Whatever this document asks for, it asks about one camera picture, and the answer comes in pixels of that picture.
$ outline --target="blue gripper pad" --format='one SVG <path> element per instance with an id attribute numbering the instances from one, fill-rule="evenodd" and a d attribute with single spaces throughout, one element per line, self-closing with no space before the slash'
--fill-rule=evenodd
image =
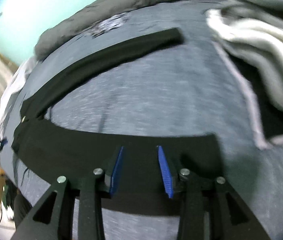
<path id="1" fill-rule="evenodd" d="M 117 191 L 119 178 L 120 178 L 120 171 L 122 169 L 123 164 L 123 146 L 120 148 L 119 154 L 117 156 L 117 160 L 113 169 L 113 173 L 111 175 L 111 183 L 110 183 L 110 190 L 109 193 L 111 196 Z"/>
<path id="2" fill-rule="evenodd" d="M 163 178 L 163 184 L 165 186 L 165 192 L 168 194 L 169 198 L 172 198 L 174 195 L 174 188 L 172 184 L 172 176 L 169 170 L 169 166 L 161 146 L 158 147 L 158 161 Z"/>

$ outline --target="wall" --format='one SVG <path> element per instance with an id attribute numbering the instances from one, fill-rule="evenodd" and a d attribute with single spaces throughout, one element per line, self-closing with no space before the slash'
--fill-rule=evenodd
<path id="1" fill-rule="evenodd" d="M 0 0 L 0 53 L 20 65 L 41 33 L 94 1 Z"/>

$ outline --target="person's leg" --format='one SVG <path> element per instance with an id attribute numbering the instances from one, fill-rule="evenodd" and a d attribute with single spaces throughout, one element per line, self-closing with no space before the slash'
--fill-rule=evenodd
<path id="1" fill-rule="evenodd" d="M 14 201 L 14 220 L 16 229 L 20 225 L 24 217 L 31 210 L 31 208 L 31 204 L 24 198 L 24 196 L 20 192 L 17 192 Z"/>

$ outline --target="black trousers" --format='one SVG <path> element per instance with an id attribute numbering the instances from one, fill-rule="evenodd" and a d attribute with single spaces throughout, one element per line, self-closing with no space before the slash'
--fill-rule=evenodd
<path id="1" fill-rule="evenodd" d="M 14 201 L 14 220 L 16 229 L 31 210 L 32 205 L 22 194 L 17 194 Z"/>

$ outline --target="white cloth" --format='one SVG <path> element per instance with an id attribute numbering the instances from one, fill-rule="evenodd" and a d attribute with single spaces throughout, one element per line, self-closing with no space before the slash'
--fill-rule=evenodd
<path id="1" fill-rule="evenodd" d="M 283 111 L 283 30 L 247 18 L 227 25 L 218 9 L 207 11 L 207 23 L 230 54 L 258 68 L 272 103 Z M 275 64 L 266 64 L 271 60 Z"/>
<path id="2" fill-rule="evenodd" d="M 0 99 L 0 139 L 3 138 L 4 128 L 9 118 L 7 113 L 15 103 L 15 100 L 12 98 L 12 96 L 18 93 L 24 87 L 27 78 L 35 66 L 36 61 L 34 57 L 31 57 L 22 63 L 12 77 L 11 82 L 6 87 Z"/>

